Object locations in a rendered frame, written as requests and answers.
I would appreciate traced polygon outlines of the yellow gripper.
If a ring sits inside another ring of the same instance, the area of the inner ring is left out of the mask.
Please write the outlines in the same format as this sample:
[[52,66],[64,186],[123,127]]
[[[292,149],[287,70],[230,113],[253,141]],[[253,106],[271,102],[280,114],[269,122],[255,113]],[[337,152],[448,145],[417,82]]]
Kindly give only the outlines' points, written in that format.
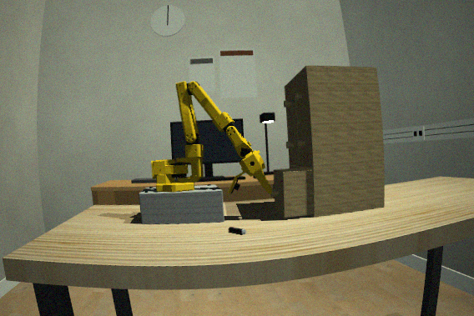
[[250,152],[242,158],[243,160],[240,161],[240,166],[242,167],[241,169],[243,172],[234,177],[234,180],[229,188],[228,193],[232,193],[234,189],[236,190],[239,189],[240,184],[235,183],[235,182],[238,182],[237,180],[239,178],[238,179],[236,178],[241,176],[244,173],[247,173],[251,177],[254,175],[257,178],[257,180],[260,182],[260,184],[263,186],[263,188],[266,190],[266,192],[269,194],[272,194],[271,186],[263,172],[263,169],[265,168],[265,163],[260,156],[260,151],[259,150],[254,151],[254,153]]

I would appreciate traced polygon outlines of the black aa battery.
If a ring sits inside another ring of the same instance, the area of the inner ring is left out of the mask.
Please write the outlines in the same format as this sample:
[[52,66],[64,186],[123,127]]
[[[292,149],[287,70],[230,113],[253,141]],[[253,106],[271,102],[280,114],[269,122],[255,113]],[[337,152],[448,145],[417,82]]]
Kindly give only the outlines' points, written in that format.
[[230,231],[231,233],[246,234],[246,230],[245,230],[245,229],[242,229],[242,228],[229,227],[229,231]]

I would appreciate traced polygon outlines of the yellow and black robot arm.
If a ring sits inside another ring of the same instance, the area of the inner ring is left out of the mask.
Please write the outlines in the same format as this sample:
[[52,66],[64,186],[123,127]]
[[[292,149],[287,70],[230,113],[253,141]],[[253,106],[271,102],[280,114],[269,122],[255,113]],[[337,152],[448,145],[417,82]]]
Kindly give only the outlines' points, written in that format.
[[[234,125],[234,120],[226,112],[220,112],[210,97],[201,91],[201,87],[197,82],[181,82],[176,83],[176,89],[179,99],[179,111],[184,129],[184,136],[187,145],[185,145],[185,158],[176,158],[168,160],[155,160],[154,175],[156,175],[156,191],[157,192],[182,192],[191,191],[194,182],[198,182],[204,176],[203,170],[203,144],[199,144],[199,130],[194,113],[192,96],[196,98],[206,113],[212,118],[212,122],[220,132],[225,131],[232,142],[237,154],[242,158],[248,153],[254,151],[250,147],[250,142],[245,141],[240,131]],[[188,98],[189,97],[189,98]],[[212,101],[212,102],[211,102]],[[229,117],[228,117],[229,116]],[[194,128],[193,128],[194,120]],[[195,130],[195,133],[194,133]],[[239,134],[238,134],[239,133]],[[186,177],[188,166],[191,163],[190,177]],[[178,179],[178,182],[174,181]],[[187,182],[182,184],[172,184],[179,182]]]

